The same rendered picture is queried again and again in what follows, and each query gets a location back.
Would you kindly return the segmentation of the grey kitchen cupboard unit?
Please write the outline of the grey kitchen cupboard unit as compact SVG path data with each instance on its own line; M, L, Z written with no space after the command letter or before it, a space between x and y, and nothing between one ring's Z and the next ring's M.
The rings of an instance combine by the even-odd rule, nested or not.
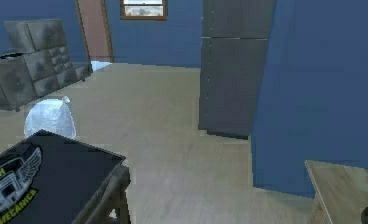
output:
M73 62L59 19L6 21L13 50L0 55L0 110L18 111L92 73L89 62Z

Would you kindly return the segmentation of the brown room door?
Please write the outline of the brown room door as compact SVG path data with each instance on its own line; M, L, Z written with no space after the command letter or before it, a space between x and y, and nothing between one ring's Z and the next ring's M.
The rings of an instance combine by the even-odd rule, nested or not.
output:
M105 0L76 0L88 55L92 61L113 62Z

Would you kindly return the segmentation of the dark grey fridge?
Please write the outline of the dark grey fridge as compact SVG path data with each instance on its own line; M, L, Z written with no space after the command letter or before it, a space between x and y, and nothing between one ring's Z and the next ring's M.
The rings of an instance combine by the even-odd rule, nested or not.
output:
M275 0L203 0L198 127L251 134Z

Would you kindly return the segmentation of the black table with emblem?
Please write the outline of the black table with emblem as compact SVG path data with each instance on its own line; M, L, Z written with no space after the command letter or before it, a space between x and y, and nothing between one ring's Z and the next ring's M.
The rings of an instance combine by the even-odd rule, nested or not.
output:
M0 224L131 224L125 157L47 131L0 153Z

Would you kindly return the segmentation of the brown framed window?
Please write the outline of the brown framed window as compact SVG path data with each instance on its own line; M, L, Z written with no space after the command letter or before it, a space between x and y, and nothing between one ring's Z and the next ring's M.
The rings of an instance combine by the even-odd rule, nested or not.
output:
M167 0L120 0L123 20L164 21L167 17Z

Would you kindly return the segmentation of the pale wooden table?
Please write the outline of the pale wooden table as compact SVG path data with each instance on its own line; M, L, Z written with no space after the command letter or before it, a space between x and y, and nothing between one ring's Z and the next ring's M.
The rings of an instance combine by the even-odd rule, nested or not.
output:
M315 196L308 224L362 224L368 169L306 160Z

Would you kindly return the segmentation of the white plastic bin bag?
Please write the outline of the white plastic bin bag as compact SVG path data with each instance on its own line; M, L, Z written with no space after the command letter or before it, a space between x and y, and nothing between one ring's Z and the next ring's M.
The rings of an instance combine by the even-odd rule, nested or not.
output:
M24 135L29 137L45 130L64 137L74 139L76 128L68 104L70 98L50 98L36 103L29 111L24 122Z

